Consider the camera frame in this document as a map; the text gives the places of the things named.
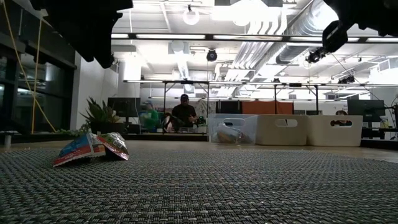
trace desk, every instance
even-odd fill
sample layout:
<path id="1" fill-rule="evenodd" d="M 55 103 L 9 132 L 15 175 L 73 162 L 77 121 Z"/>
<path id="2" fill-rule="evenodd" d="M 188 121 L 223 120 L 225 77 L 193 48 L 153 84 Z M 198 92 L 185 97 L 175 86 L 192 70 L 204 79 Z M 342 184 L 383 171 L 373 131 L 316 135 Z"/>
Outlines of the desk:
<path id="1" fill-rule="evenodd" d="M 362 138 L 384 139 L 386 132 L 398 133 L 397 128 L 362 128 Z"/>

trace white wall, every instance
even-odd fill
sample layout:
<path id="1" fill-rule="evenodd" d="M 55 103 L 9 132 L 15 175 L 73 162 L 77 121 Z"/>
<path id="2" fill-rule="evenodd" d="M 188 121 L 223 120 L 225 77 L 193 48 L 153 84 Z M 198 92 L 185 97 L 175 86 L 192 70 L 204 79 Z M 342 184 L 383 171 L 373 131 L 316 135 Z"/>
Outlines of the white wall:
<path id="1" fill-rule="evenodd" d="M 377 84 L 398 84 L 397 72 L 398 68 L 392 68 L 379 72 L 378 67 L 373 67 L 371 68 L 371 76 L 369 80 L 371 83 Z M 373 88 L 371 89 L 371 93 L 372 100 L 384 100 L 386 106 L 393 106 L 391 104 L 394 100 L 395 102 L 398 102 L 398 99 L 396 99 L 398 88 Z M 388 118 L 389 125 L 394 127 L 394 114 L 392 114 L 390 110 L 386 110 L 386 116 Z"/>
<path id="2" fill-rule="evenodd" d="M 314 101 L 309 102 L 294 102 L 294 110 L 316 110 L 317 104 Z M 319 110 L 323 115 L 335 115 L 339 110 L 347 111 L 346 101 L 327 101 L 319 102 Z"/>
<path id="3" fill-rule="evenodd" d="M 79 129 L 86 123 L 80 113 L 86 113 L 89 97 L 97 103 L 101 103 L 102 100 L 106 103 L 108 97 L 117 94 L 119 79 L 114 71 L 109 68 L 103 69 L 96 60 L 86 62 L 78 53 L 76 53 L 75 65 L 78 68 L 73 77 L 70 129 Z"/>
<path id="4" fill-rule="evenodd" d="M 138 98 L 140 95 L 140 83 L 126 83 L 123 82 L 125 77 L 128 77 L 129 71 L 132 69 L 127 67 L 126 63 L 119 63 L 119 80 L 118 80 L 118 92 L 117 97 L 136 97 Z"/>

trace pipe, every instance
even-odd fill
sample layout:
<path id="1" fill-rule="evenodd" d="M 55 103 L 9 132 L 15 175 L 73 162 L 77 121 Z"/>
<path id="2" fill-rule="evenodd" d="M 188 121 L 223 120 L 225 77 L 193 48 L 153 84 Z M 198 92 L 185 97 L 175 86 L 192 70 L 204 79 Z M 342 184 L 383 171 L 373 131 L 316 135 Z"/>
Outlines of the pipe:
<path id="1" fill-rule="evenodd" d="M 327 7 L 323 0 L 314 0 L 310 6 L 305 10 L 305 13 L 300 16 L 297 21 L 292 24 L 288 29 L 287 35 L 322 35 L 323 27 L 320 27 L 319 20 L 325 20 L 326 18 L 319 18 L 321 13 L 324 12 L 323 9 Z M 278 56 L 277 63 L 291 63 L 297 56 L 302 54 L 308 49 L 308 46 L 288 46 L 286 47 Z"/>
<path id="2" fill-rule="evenodd" d="M 261 22 L 258 21 L 251 21 L 250 22 L 250 28 L 248 31 L 248 34 L 258 34 L 258 32 L 261 29 Z M 239 68 L 240 64 L 245 60 L 252 50 L 253 43 L 252 42 L 243 42 L 241 45 L 241 48 L 235 57 L 234 62 L 232 63 L 232 66 L 234 68 Z"/>
<path id="3" fill-rule="evenodd" d="M 174 54 L 177 56 L 177 67 L 180 71 L 180 78 L 182 80 L 189 79 L 189 69 L 187 61 L 184 58 L 184 46 L 185 44 L 181 40 L 175 40 L 172 42 L 172 50 Z M 195 87 L 193 85 L 184 85 L 184 93 L 194 93 Z"/>
<path id="4" fill-rule="evenodd" d="M 271 25 L 269 21 L 263 21 L 262 22 L 262 28 L 259 32 L 259 34 L 267 34 L 269 32 L 269 30 L 271 29 Z M 247 62 L 244 64 L 244 66 L 246 68 L 250 68 L 250 64 L 253 63 L 253 61 L 258 58 L 258 57 L 262 57 L 261 54 L 263 54 L 264 51 L 264 47 L 267 45 L 268 43 L 264 43 L 264 42 L 258 42 L 257 46 L 255 47 L 255 51 L 253 52 L 253 54 L 250 56 L 250 58 L 247 60 Z"/>
<path id="5" fill-rule="evenodd" d="M 279 21 L 278 22 L 279 23 L 278 29 L 274 33 L 270 33 L 270 32 L 272 32 L 272 28 L 271 28 L 269 30 L 268 34 L 282 34 L 286 30 L 286 28 L 287 28 L 287 15 L 286 15 L 285 11 L 282 10 L 280 12 L 280 16 L 278 17 L 278 21 Z M 261 60 L 261 58 L 263 58 L 264 54 L 269 51 L 271 46 L 273 46 L 273 45 L 270 44 L 270 43 L 263 43 L 261 51 L 252 60 L 252 62 L 250 63 L 249 68 L 254 68 L 254 66 Z"/>
<path id="6" fill-rule="evenodd" d="M 260 34 L 260 35 L 265 34 L 267 31 L 269 31 L 269 29 L 270 29 L 270 22 L 263 21 L 258 34 Z M 262 42 L 253 42 L 251 45 L 252 45 L 253 54 L 246 55 L 246 58 L 244 60 L 242 60 L 242 62 L 238 65 L 240 68 L 249 68 L 249 66 L 252 62 L 252 59 L 254 57 L 256 57 L 258 55 L 258 53 L 263 48 Z"/>

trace ceiling light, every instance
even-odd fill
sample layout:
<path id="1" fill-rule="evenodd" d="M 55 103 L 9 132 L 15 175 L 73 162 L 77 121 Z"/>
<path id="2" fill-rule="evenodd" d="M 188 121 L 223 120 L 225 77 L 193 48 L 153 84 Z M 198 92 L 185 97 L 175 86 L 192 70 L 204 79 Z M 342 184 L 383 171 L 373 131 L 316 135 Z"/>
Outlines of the ceiling light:
<path id="1" fill-rule="evenodd" d="M 161 100 L 163 100 L 164 98 L 170 99 L 170 100 L 178 99 L 178 97 L 164 97 L 164 96 L 150 96 L 148 98 L 149 99 L 161 99 Z"/>
<path id="2" fill-rule="evenodd" d="M 126 39 L 126 38 L 129 38 L 129 34 L 112 34 L 111 38 Z"/>
<path id="3" fill-rule="evenodd" d="M 322 47 L 321 43 L 286 43 L 286 45 L 288 46 L 292 46 L 292 47 Z"/>
<path id="4" fill-rule="evenodd" d="M 348 42 L 358 42 L 359 37 L 348 37 Z"/>
<path id="5" fill-rule="evenodd" d="M 205 35 L 198 34 L 137 34 L 137 39 L 168 39 L 168 40 L 204 40 Z"/>
<path id="6" fill-rule="evenodd" d="M 291 9 L 297 6 L 296 2 L 284 2 L 283 8 L 284 9 Z"/>
<path id="7" fill-rule="evenodd" d="M 329 83 L 327 86 L 361 86 L 361 84 L 338 84 L 338 83 Z"/>
<path id="8" fill-rule="evenodd" d="M 215 40 L 256 40 L 256 41 L 281 41 L 282 37 L 271 35 L 214 35 Z"/>
<path id="9" fill-rule="evenodd" d="M 291 37 L 291 41 L 322 42 L 322 37 Z"/>
<path id="10" fill-rule="evenodd" d="M 190 5 L 188 5 L 188 9 L 184 10 L 184 13 L 182 14 L 182 19 L 184 22 L 188 25 L 195 25 L 199 22 L 199 12 L 195 9 L 191 9 Z M 189 18 L 188 13 L 193 12 L 195 13 L 194 17 Z"/>
<path id="11" fill-rule="evenodd" d="M 392 37 L 373 37 L 373 38 L 368 38 L 366 41 L 367 41 L 367 42 L 398 42 L 398 38 L 392 38 Z"/>
<path id="12" fill-rule="evenodd" d="M 163 83 L 163 81 L 160 81 L 160 80 L 124 80 L 124 82 L 129 82 L 129 83 Z"/>
<path id="13" fill-rule="evenodd" d="M 275 83 L 269 83 L 269 82 L 259 82 L 259 83 L 247 83 L 248 85 L 274 85 Z"/>
<path id="14" fill-rule="evenodd" d="M 209 82 L 209 84 L 242 85 L 243 82 Z"/>
<path id="15" fill-rule="evenodd" d="M 189 50 L 195 51 L 195 52 L 206 52 L 208 50 L 208 47 L 189 46 Z"/>

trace white storage bin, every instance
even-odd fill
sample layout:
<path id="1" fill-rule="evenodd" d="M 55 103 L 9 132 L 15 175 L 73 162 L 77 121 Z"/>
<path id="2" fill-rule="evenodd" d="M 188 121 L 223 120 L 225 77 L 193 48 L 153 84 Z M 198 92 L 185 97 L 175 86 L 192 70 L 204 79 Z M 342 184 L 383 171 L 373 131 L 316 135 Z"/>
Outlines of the white storage bin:
<path id="1" fill-rule="evenodd" d="M 255 144 L 257 115 L 209 114 L 209 141 L 218 144 Z"/>
<path id="2" fill-rule="evenodd" d="M 311 146 L 361 145 L 362 116 L 310 116 L 308 118 L 308 141 Z M 351 121 L 351 126 L 332 126 L 333 121 Z"/>
<path id="3" fill-rule="evenodd" d="M 307 115 L 259 115 L 256 144 L 263 146 L 304 146 L 307 144 Z"/>

